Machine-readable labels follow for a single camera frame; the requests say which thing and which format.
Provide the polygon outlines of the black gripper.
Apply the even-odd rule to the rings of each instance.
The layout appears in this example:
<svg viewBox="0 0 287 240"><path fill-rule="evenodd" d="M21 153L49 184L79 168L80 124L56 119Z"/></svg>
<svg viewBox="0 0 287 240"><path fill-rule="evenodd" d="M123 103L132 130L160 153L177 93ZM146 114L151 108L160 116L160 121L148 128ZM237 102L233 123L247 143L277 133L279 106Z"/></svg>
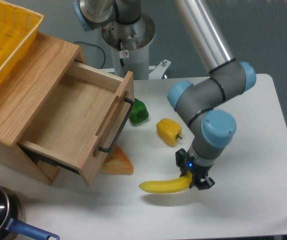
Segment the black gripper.
<svg viewBox="0 0 287 240"><path fill-rule="evenodd" d="M181 148L175 153L176 166L179 167L180 177L183 177L190 172L191 184L190 187L197 187L198 190L208 190L215 185L215 181L209 177L209 171L213 164L201 165L194 156L187 156L187 152Z"/></svg>

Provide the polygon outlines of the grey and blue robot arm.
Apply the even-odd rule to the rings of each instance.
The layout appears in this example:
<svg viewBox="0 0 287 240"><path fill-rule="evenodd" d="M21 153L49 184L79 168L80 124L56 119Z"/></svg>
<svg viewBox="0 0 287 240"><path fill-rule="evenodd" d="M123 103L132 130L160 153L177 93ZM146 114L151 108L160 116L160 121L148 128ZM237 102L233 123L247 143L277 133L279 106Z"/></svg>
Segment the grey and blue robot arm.
<svg viewBox="0 0 287 240"><path fill-rule="evenodd" d="M198 84L181 81L168 92L167 99L194 139L188 150L175 154L180 177L176 180L146 181L140 188L148 193L206 190L214 185L208 173L231 142L236 121L218 106L252 88L256 72L247 62L236 61L204 0L177 0L175 5L209 73ZM110 46L114 72L123 77L131 71L137 79L150 75L149 45L156 28L144 14L139 0L76 0L73 9L85 31L101 29Z"/></svg>

